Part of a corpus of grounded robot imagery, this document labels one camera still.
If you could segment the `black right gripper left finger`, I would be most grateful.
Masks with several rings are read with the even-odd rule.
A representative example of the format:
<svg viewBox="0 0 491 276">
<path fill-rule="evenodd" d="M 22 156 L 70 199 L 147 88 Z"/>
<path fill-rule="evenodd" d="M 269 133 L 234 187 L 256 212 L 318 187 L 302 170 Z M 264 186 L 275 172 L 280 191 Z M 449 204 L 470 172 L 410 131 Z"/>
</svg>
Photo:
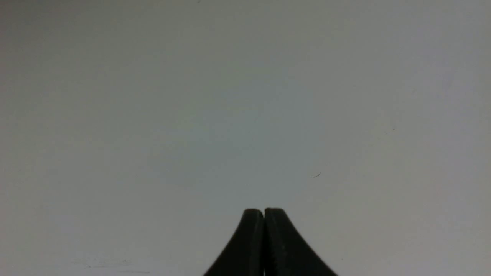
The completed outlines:
<svg viewBox="0 0 491 276">
<path fill-rule="evenodd" d="M 205 275 L 262 276 L 263 235 L 263 213 L 245 209 L 232 237 Z"/>
</svg>

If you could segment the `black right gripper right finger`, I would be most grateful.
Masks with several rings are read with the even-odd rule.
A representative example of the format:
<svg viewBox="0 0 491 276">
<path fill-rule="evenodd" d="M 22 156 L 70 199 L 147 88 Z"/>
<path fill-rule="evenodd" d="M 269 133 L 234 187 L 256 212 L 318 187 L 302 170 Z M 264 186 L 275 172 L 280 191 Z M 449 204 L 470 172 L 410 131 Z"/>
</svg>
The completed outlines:
<svg viewBox="0 0 491 276">
<path fill-rule="evenodd" d="M 281 208 L 265 209 L 266 276 L 335 276 Z"/>
</svg>

